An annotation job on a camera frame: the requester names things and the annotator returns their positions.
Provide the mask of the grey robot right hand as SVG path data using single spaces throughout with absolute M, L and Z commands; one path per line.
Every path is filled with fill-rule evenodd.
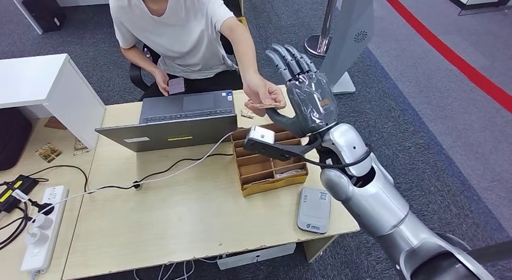
M 336 100 L 315 64 L 291 45 L 272 44 L 266 54 L 285 80 L 286 94 L 295 116 L 288 117 L 276 107 L 266 109 L 273 123 L 297 137 L 305 137 L 337 124 Z

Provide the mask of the person's right hand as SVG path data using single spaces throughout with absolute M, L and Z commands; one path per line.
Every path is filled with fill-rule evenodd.
M 158 88 L 161 91 L 161 93 L 164 96 L 169 96 L 169 86 L 168 86 L 169 77 L 168 77 L 168 74 L 166 72 L 164 72 L 162 69 L 160 69 L 159 67 L 157 67 L 152 72 L 152 74 L 153 74 L 153 76 L 155 78 L 155 82 L 158 85 Z

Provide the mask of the person's left hand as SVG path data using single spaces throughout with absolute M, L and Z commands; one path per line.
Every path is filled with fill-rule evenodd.
M 245 107 L 254 114 L 263 117 L 266 115 L 264 109 L 258 106 L 262 105 L 276 105 L 277 109 L 286 107 L 286 100 L 282 90 L 277 85 L 267 81 L 260 75 L 248 75 L 242 77 L 243 91 L 248 97 L 244 103 Z

